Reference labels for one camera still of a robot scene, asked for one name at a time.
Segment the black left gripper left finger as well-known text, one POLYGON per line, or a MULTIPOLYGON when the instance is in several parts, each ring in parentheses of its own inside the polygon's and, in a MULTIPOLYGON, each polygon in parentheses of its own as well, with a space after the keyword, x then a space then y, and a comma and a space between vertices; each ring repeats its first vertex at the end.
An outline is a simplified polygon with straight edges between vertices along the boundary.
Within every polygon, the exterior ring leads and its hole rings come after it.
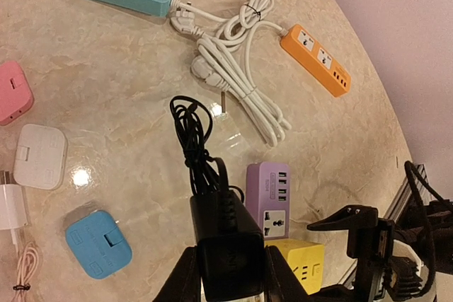
POLYGON ((197 247, 187 247, 153 302, 201 302, 197 247))

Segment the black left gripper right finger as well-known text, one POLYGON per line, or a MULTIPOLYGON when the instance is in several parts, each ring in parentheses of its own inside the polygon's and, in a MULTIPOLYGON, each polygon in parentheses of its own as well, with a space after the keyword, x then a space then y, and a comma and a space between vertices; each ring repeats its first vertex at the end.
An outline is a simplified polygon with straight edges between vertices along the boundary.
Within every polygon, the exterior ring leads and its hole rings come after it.
POLYGON ((310 301, 281 252, 274 245, 265 247, 265 301, 310 301))

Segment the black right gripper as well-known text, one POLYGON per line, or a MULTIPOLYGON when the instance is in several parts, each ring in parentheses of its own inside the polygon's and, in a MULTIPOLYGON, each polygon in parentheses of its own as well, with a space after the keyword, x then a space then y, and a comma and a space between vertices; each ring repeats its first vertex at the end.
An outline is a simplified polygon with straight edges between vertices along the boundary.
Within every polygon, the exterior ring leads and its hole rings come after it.
POLYGON ((347 255, 357 260, 352 289, 342 284, 327 286, 310 295, 310 301, 374 301, 380 291, 393 301, 406 301, 422 291, 423 280, 416 262, 393 254, 395 223, 379 219, 377 208, 347 205, 306 228, 309 231, 348 231, 347 255))

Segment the yellow black plug adapter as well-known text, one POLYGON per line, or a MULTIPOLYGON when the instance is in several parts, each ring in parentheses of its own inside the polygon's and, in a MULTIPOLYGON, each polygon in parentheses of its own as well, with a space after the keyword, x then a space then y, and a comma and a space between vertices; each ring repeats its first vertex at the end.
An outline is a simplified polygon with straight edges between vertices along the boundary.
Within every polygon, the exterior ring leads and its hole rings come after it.
POLYGON ((309 295, 320 291, 323 279, 324 244, 287 238, 267 240, 265 245, 274 245, 278 248, 309 295))

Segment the light blue small adapter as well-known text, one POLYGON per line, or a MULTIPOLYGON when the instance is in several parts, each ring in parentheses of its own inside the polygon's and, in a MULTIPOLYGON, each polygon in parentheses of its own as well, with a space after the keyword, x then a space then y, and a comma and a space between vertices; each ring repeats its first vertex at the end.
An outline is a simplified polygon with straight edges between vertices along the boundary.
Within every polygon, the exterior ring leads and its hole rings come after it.
POLYGON ((67 245, 85 273, 105 279, 132 261, 132 249, 114 218, 95 211, 70 225, 65 231, 67 245))

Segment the purple power strip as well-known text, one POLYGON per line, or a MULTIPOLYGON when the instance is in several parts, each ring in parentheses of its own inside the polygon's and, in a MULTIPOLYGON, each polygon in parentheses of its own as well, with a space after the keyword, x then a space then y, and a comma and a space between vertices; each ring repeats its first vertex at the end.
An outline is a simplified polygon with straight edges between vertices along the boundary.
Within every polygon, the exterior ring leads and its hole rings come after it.
POLYGON ((247 167, 245 205, 266 240, 288 237, 289 175, 286 163, 266 161, 247 167))

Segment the white usb charger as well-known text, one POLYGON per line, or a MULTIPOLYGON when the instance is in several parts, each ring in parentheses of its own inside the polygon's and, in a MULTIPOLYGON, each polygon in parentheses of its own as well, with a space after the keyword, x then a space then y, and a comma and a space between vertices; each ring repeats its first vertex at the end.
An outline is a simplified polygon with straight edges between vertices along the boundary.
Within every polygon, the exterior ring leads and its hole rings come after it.
POLYGON ((28 301, 31 280, 40 264, 38 247, 33 241, 19 246, 19 231, 28 225, 23 188, 15 182, 7 170, 1 171, 1 231, 10 231, 11 240, 18 255, 16 282, 12 289, 12 301, 28 301))

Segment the orange power strip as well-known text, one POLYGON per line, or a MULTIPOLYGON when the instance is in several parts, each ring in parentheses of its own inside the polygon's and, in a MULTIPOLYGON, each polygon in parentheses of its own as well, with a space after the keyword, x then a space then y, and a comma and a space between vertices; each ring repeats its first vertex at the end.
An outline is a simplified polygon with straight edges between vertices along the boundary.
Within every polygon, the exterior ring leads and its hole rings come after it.
POLYGON ((340 63, 300 24, 291 27, 280 46, 334 98, 350 91, 351 77, 340 63))

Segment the white plug adapter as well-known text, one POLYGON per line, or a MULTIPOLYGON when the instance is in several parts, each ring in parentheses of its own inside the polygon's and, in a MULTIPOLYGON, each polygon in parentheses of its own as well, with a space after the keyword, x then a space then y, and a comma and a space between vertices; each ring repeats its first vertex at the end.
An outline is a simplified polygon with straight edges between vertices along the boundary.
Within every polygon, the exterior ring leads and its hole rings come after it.
POLYGON ((63 181, 66 156, 67 139, 62 131, 26 124, 18 138, 14 179, 24 187, 54 190, 63 181))

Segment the pink plug adapter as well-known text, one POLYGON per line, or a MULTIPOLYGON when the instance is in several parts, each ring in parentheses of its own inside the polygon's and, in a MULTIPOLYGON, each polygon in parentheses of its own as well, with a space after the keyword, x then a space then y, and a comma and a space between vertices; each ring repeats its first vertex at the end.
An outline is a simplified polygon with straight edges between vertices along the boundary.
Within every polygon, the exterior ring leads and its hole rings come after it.
POLYGON ((1 126, 6 126, 32 108, 33 93, 24 70, 16 61, 1 64, 1 126))

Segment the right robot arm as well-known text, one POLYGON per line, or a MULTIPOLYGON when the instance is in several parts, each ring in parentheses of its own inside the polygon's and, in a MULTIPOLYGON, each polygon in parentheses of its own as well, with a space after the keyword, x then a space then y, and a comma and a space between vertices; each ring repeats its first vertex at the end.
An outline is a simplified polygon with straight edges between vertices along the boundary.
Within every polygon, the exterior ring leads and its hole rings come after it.
POLYGON ((377 301, 383 291, 392 301, 408 301, 428 294, 435 282, 435 243, 452 235, 452 224, 435 223, 417 187, 421 184, 446 212, 452 203, 440 196, 410 161, 404 163, 420 225, 400 229, 379 217, 374 207, 346 205, 329 217, 311 223, 310 231, 347 231, 348 257, 357 261, 353 288, 342 284, 322 288, 312 301, 377 301))

